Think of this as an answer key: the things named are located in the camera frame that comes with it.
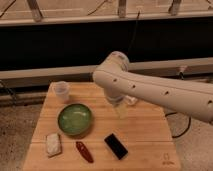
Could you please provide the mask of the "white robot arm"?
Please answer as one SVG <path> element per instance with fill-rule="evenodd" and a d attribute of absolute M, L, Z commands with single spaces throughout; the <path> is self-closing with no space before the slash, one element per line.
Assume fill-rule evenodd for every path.
<path fill-rule="evenodd" d="M 134 74 L 129 64 L 114 51 L 93 72 L 111 104 L 129 95 L 213 125 L 213 84 Z"/>

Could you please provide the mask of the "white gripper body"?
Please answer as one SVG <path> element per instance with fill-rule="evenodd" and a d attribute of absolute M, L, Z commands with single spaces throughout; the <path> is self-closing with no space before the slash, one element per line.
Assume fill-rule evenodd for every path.
<path fill-rule="evenodd" d="M 113 106 L 119 105 L 122 102 L 122 100 L 124 99 L 124 95 L 117 91 L 105 90 L 104 94 L 105 94 L 107 101 Z"/>

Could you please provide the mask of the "translucent yellowish gripper finger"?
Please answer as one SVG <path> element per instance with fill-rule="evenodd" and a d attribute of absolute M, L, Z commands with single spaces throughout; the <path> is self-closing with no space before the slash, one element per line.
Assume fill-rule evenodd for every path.
<path fill-rule="evenodd" d="M 120 119 L 124 119 L 127 115 L 127 107 L 125 103 L 120 103 L 115 106 L 116 114 Z"/>

